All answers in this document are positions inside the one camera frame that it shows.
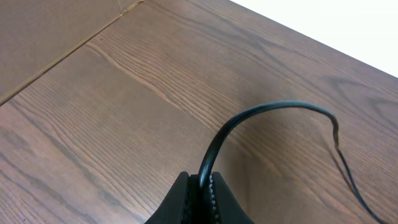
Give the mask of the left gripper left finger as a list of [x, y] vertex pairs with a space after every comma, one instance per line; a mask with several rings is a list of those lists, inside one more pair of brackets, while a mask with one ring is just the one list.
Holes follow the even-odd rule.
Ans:
[[188, 191], [187, 172], [181, 172], [146, 224], [181, 224]]

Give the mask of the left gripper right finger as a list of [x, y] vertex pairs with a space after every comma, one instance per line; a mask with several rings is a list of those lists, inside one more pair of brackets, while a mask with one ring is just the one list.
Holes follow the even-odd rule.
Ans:
[[219, 172], [210, 175], [210, 198], [213, 223], [254, 224]]

